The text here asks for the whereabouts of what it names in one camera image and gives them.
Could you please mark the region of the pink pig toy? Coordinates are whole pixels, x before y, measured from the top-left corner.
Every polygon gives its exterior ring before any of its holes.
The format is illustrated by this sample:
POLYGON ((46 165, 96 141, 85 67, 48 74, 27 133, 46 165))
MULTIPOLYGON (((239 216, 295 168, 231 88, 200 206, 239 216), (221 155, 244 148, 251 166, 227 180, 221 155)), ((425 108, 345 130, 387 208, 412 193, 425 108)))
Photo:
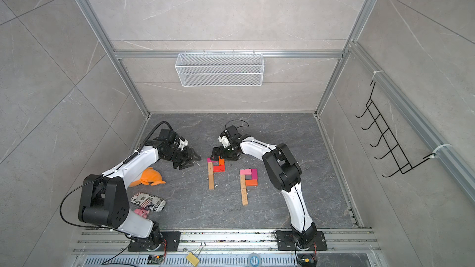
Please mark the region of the pink pig toy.
POLYGON ((146 209, 144 209, 144 208, 136 208, 136 209, 134 210, 134 213, 137 214, 137 215, 139 215, 139 216, 141 216, 141 217, 143 217, 143 218, 145 218, 145 219, 147 219, 147 218, 148 218, 148 215, 149 215, 149 213, 150 213, 150 211, 149 211, 149 210, 146 210, 146 209))

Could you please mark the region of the yellow tag with clip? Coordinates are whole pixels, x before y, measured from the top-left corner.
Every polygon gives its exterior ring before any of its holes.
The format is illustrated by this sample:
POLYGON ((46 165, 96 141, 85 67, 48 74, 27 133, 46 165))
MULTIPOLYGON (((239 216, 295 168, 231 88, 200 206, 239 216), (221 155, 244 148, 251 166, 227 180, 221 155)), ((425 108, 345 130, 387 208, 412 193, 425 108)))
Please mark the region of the yellow tag with clip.
POLYGON ((205 242, 201 242, 200 246, 194 251, 194 252, 189 252, 186 256, 186 260, 193 266, 196 267, 200 263, 199 255, 203 248, 207 244, 205 242))

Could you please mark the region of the red block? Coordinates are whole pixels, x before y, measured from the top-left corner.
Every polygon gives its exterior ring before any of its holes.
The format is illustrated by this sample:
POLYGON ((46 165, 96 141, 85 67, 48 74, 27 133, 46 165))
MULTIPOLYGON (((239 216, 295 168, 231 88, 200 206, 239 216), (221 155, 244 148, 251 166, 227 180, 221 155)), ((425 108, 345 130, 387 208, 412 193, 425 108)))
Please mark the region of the red block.
POLYGON ((213 172, 214 173, 219 173, 219 172, 224 172, 225 171, 225 166, 224 165, 217 165, 213 167, 213 172))

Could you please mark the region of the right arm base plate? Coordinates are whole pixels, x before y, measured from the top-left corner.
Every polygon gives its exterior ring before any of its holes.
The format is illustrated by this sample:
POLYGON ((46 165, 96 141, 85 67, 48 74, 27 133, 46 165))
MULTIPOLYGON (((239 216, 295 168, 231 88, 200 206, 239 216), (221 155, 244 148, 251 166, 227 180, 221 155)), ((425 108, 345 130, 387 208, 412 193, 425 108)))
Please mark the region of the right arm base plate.
POLYGON ((296 251, 296 250, 328 250, 326 239, 322 231, 317 231, 314 238, 308 245, 299 247, 297 243, 297 236, 292 231, 276 230, 274 232, 275 240, 277 241, 277 248, 279 251, 296 251))

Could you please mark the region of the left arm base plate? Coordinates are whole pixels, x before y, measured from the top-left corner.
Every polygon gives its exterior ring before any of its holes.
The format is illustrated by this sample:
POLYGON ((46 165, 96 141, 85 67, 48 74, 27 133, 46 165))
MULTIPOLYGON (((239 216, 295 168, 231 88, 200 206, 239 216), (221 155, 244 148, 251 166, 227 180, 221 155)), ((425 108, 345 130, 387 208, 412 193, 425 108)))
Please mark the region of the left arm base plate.
POLYGON ((166 231, 161 232, 161 237, 157 243, 152 245, 146 244, 143 239, 131 239, 131 243, 128 247, 129 252, 176 252, 181 239, 181 232, 179 231, 166 231))

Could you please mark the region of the light pink block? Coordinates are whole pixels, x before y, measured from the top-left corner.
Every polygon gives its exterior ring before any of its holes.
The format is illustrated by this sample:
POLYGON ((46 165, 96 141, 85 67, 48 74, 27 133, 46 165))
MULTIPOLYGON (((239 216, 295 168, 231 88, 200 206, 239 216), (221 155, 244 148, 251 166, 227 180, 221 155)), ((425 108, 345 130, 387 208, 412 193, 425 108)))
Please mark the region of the light pink block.
POLYGON ((251 175, 252 174, 252 169, 241 169, 240 174, 245 175, 245 176, 251 175))

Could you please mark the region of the tape roll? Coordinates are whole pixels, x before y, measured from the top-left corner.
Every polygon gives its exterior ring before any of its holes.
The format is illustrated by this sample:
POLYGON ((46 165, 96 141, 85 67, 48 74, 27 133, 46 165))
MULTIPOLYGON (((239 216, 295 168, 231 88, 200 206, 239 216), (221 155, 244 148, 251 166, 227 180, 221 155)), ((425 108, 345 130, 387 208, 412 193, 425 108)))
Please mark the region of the tape roll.
POLYGON ((251 253, 248 257, 249 267, 260 267, 262 265, 261 256, 258 253, 251 253))

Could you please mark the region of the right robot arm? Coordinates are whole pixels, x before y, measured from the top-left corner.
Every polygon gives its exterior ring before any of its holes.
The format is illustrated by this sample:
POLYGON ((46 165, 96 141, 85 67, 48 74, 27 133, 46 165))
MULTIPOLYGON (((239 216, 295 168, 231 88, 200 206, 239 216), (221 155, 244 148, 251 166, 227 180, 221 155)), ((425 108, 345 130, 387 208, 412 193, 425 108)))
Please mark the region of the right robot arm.
POLYGON ((218 141, 220 146, 213 148, 212 160, 221 158, 236 161, 240 155, 249 155, 263 162, 272 185, 284 197, 297 246, 301 249, 308 248, 317 228, 304 201, 301 167, 288 146, 284 143, 272 145, 249 135, 241 135, 236 126, 226 128, 218 141))

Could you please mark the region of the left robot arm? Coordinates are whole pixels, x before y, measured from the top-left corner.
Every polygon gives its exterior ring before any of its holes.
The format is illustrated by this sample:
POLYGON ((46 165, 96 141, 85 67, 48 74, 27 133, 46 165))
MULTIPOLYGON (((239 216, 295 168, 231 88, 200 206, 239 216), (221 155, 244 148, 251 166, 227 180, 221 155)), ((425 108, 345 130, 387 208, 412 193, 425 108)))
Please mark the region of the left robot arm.
POLYGON ((174 169, 182 170, 201 159, 169 122, 159 122, 125 160, 104 173, 87 176, 83 184, 73 190, 81 190, 78 209, 81 227, 91 224, 137 240, 160 241, 158 223, 130 209, 127 189, 159 160, 169 161, 174 169))

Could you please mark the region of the wooden block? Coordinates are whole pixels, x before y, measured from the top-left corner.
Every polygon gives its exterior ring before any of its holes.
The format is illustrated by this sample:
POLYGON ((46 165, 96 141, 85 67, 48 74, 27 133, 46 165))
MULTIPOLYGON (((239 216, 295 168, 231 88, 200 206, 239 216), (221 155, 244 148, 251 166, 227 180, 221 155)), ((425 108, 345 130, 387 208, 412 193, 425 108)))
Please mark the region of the wooden block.
POLYGON ((241 189, 242 204, 244 206, 248 205, 247 189, 241 189))
POLYGON ((245 175, 240 175, 240 185, 241 185, 241 189, 246 189, 246 178, 245 178, 245 175))
POLYGON ((213 175, 213 174, 209 174, 209 189, 210 189, 210 190, 213 190, 214 188, 215 188, 214 175, 213 175))
POLYGON ((209 176, 212 176, 214 174, 214 165, 212 162, 208 162, 208 173, 209 176))

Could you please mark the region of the orange plush toy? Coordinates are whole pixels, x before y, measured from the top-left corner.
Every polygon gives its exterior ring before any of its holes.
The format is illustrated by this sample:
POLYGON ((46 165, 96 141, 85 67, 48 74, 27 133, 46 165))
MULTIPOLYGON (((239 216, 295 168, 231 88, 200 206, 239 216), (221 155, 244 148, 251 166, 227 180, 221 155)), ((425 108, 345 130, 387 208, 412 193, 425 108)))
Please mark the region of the orange plush toy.
POLYGON ((154 170, 152 167, 148 167, 141 176, 133 181, 129 186, 136 187, 141 184, 155 186, 165 183, 166 182, 163 180, 162 175, 158 171, 154 170))

